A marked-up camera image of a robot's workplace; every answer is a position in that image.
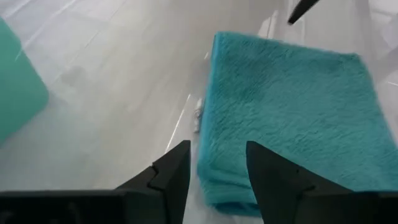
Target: fluffy towel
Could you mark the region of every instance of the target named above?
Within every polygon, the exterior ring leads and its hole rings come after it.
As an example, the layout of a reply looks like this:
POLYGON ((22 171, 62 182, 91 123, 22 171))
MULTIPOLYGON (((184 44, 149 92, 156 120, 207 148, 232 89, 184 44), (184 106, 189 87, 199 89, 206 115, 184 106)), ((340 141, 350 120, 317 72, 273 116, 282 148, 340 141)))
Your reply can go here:
POLYGON ((248 140, 349 189, 398 190, 398 151, 356 54, 217 33, 198 175, 221 212, 259 215, 248 140))

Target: white floor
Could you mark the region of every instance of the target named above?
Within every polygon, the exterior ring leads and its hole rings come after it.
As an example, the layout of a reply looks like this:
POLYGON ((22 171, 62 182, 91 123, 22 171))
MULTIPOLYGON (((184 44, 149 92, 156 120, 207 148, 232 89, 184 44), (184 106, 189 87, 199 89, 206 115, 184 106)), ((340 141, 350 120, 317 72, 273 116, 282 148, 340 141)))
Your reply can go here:
POLYGON ((111 189, 194 138, 218 30, 361 54, 396 132, 397 68, 380 66, 393 48, 381 34, 394 0, 322 0, 288 27, 296 3, 1 0, 50 100, 0 146, 0 190, 111 189))

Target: teal bin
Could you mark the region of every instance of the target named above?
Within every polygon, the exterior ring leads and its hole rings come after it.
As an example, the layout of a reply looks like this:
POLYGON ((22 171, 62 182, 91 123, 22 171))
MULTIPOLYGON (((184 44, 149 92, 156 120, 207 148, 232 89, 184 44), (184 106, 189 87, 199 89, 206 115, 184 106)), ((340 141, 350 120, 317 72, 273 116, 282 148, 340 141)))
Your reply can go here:
POLYGON ((43 109, 48 98, 19 39, 0 18, 0 144, 43 109))

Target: gray tile floor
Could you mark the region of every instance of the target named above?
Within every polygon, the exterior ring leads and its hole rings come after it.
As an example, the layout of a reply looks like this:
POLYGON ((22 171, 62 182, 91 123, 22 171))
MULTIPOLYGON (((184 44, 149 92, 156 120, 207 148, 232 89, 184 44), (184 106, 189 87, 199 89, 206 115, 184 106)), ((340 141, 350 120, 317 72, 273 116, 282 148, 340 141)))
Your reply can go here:
POLYGON ((391 50, 380 30, 396 5, 322 0, 288 27, 296 3, 1 0, 0 15, 20 37, 50 100, 0 146, 0 190, 110 189, 180 140, 194 139, 192 111, 205 92, 205 55, 218 30, 265 30, 263 37, 361 54, 395 131, 398 75, 396 68, 378 72, 378 61, 391 50))

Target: teal towel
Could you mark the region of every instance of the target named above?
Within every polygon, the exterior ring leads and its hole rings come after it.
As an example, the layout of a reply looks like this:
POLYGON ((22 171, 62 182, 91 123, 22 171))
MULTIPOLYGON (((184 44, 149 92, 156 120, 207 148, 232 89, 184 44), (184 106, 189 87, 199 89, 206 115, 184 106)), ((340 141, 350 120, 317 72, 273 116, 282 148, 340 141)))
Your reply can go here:
POLYGON ((246 141, 352 190, 398 190, 398 150, 356 54, 215 36, 198 159, 205 202, 259 215, 246 141))

